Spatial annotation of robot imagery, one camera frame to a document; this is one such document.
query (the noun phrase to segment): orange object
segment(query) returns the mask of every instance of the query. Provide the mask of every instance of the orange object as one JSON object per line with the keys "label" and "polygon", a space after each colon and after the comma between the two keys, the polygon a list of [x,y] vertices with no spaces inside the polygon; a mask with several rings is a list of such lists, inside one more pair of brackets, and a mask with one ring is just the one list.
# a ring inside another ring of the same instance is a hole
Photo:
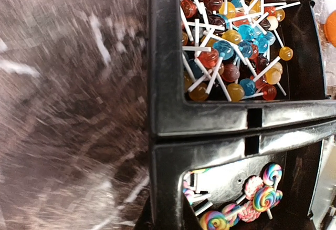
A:
{"label": "orange object", "polygon": [[334,47],[336,47],[336,11],[330,14],[324,25],[325,37]]}

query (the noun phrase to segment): black plastic tray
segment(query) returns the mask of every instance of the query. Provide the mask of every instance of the black plastic tray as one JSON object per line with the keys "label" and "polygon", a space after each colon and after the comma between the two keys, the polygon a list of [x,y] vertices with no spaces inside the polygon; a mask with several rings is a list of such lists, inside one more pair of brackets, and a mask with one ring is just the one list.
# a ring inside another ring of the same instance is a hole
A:
{"label": "black plastic tray", "polygon": [[180,0],[149,3],[149,121],[154,138],[194,137],[248,129],[262,130],[336,117],[326,100],[317,27],[311,0],[287,8],[281,23],[284,42],[294,50],[281,83],[290,101],[188,102],[183,95]]}

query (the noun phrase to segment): rainbow swirl lollipop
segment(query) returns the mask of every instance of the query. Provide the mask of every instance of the rainbow swirl lollipop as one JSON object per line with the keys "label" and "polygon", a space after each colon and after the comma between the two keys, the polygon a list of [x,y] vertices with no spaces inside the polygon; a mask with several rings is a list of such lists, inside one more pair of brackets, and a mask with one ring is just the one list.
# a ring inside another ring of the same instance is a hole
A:
{"label": "rainbow swirl lollipop", "polygon": [[273,186],[276,190],[278,183],[282,177],[282,168],[279,164],[272,163],[264,171],[262,180],[264,184]]}
{"label": "rainbow swirl lollipop", "polygon": [[205,213],[199,220],[203,230],[229,230],[230,224],[225,216],[217,211]]}
{"label": "rainbow swirl lollipop", "polygon": [[277,194],[273,187],[265,186],[256,193],[253,199],[253,208],[258,212],[265,212],[270,209],[276,199]]}
{"label": "rainbow swirl lollipop", "polygon": [[254,210],[252,201],[246,202],[243,207],[245,209],[238,214],[242,221],[252,222],[259,218],[261,213]]}
{"label": "rainbow swirl lollipop", "polygon": [[222,213],[224,214],[226,220],[229,222],[230,226],[237,225],[237,223],[240,220],[240,217],[239,217],[238,213],[235,214],[235,215],[233,215],[233,216],[231,216],[231,217],[227,217],[226,215],[228,215],[229,213],[231,213],[237,207],[240,207],[240,206],[237,205],[236,203],[233,203],[233,204],[228,204],[227,206],[225,206],[222,209]]}
{"label": "rainbow swirl lollipop", "polygon": [[282,200],[282,191],[277,190],[276,193],[277,193],[277,198],[276,198],[274,204],[271,206],[271,208],[277,206],[280,203],[280,201]]}

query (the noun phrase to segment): swirl lollipop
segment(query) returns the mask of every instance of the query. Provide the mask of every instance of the swirl lollipop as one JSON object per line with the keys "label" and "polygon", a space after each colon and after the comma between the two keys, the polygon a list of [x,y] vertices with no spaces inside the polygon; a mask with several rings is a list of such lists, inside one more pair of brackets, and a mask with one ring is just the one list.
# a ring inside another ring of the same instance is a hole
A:
{"label": "swirl lollipop", "polygon": [[238,207],[240,209],[239,205],[237,205],[236,203],[233,203],[233,204],[228,204],[227,206],[225,206],[222,209],[222,213],[224,214],[226,220],[229,222],[230,226],[236,225],[239,222],[239,220],[240,220],[240,217],[238,215],[239,211],[236,211],[236,209]]}
{"label": "swirl lollipop", "polygon": [[260,214],[260,212],[254,210],[253,202],[248,201],[244,204],[244,209],[238,215],[242,221],[252,222],[259,218]]}
{"label": "swirl lollipop", "polygon": [[282,177],[282,168],[279,164],[272,163],[264,171],[262,180],[264,184],[273,186],[277,190],[278,184]]}
{"label": "swirl lollipop", "polygon": [[264,186],[263,180],[259,176],[252,176],[248,179],[248,181],[245,184],[245,189],[242,197],[240,197],[236,203],[239,204],[242,202],[245,198],[248,200],[253,200],[254,195],[257,191],[259,191]]}
{"label": "swirl lollipop", "polygon": [[271,206],[276,202],[277,194],[273,187],[265,186],[260,189],[254,199],[253,208],[258,212],[267,212],[269,219],[272,219]]}
{"label": "swirl lollipop", "polygon": [[230,225],[224,215],[217,211],[205,213],[199,220],[203,230],[229,230]]}
{"label": "swirl lollipop", "polygon": [[276,198],[274,204],[271,206],[271,208],[277,206],[280,203],[280,201],[282,200],[282,195],[283,195],[282,191],[277,190],[276,193],[277,193],[277,198]]}

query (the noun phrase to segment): candy display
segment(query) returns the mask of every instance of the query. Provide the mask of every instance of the candy display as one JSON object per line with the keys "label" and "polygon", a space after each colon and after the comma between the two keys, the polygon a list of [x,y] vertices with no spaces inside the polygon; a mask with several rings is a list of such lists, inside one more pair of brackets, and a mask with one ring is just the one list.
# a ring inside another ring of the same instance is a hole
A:
{"label": "candy display", "polygon": [[[280,81],[283,63],[290,61],[294,52],[284,45],[277,29],[286,16],[285,9],[300,2],[180,1],[181,43],[189,56],[188,63],[183,61],[189,74],[189,77],[184,75],[188,86],[184,90],[187,89],[189,99],[212,100],[213,89],[219,95],[216,99],[227,101],[261,96],[264,100],[274,100],[278,89],[287,95]],[[276,39],[281,48],[277,50],[278,56],[271,58]]]}

